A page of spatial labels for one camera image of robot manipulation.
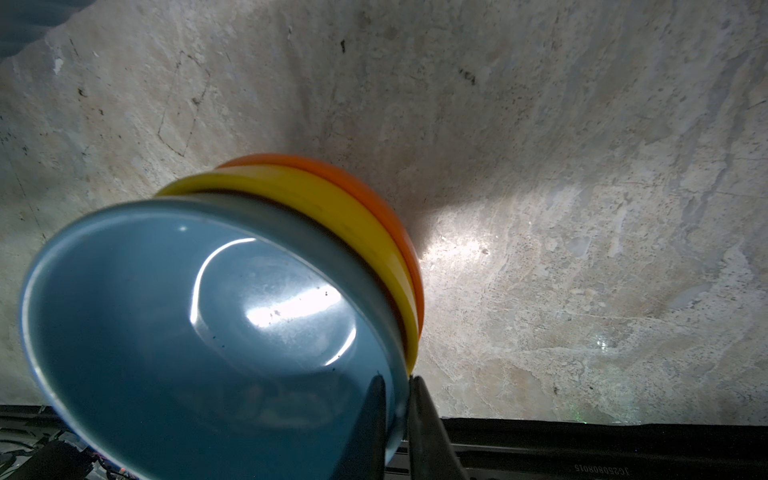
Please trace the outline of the teal plastic bin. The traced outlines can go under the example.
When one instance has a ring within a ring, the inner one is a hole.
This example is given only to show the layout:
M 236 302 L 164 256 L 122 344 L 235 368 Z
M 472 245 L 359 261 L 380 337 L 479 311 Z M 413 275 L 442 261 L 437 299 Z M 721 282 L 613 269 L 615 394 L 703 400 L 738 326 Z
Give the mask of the teal plastic bin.
M 95 0 L 1 0 L 1 60 L 11 58 Z

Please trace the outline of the orange bowl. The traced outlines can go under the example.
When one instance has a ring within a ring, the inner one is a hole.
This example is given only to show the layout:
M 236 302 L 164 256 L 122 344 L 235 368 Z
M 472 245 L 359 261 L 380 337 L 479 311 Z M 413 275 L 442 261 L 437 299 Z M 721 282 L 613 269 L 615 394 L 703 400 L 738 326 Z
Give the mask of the orange bowl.
M 408 268 L 415 295 L 418 332 L 422 335 L 425 317 L 425 298 L 421 269 L 411 238 L 396 212 L 366 183 L 348 171 L 320 160 L 277 153 L 260 153 L 241 156 L 218 166 L 230 168 L 251 165 L 277 165 L 312 173 L 345 190 L 365 206 L 382 224 L 399 248 Z

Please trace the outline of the yellow bowl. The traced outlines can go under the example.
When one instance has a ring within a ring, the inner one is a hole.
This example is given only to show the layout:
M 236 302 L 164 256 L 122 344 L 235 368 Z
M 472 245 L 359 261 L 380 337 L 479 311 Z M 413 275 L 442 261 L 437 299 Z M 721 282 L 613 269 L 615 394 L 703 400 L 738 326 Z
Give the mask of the yellow bowl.
M 403 255 L 379 220 L 354 197 L 306 171 L 277 165 L 220 168 L 176 180 L 157 195 L 223 191 L 271 200 L 335 234 L 370 266 L 397 307 L 408 373 L 418 358 L 418 318 L 413 282 Z

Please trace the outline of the blue bowl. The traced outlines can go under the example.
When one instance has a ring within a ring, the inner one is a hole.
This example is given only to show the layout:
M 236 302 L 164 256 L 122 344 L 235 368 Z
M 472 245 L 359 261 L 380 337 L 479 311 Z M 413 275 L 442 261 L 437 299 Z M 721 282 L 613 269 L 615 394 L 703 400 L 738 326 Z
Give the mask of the blue bowl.
M 377 375 L 386 466 L 409 395 L 398 321 L 335 234 L 223 192 L 80 218 L 39 252 L 20 300 L 51 406 L 142 479 L 332 479 Z

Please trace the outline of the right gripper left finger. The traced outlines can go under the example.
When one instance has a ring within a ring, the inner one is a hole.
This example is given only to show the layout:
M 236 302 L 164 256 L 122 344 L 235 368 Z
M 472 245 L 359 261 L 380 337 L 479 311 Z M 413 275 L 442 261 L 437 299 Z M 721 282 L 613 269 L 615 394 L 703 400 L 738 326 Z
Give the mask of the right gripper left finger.
M 383 479 L 386 441 L 386 384 L 377 375 L 369 384 L 355 427 L 331 478 Z

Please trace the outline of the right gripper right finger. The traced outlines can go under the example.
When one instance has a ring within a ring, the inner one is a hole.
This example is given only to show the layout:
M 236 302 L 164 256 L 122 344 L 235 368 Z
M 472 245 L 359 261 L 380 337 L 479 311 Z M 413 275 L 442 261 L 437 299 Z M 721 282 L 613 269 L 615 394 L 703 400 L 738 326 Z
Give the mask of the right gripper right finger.
M 419 376 L 409 380 L 407 429 L 412 479 L 468 479 L 426 383 Z

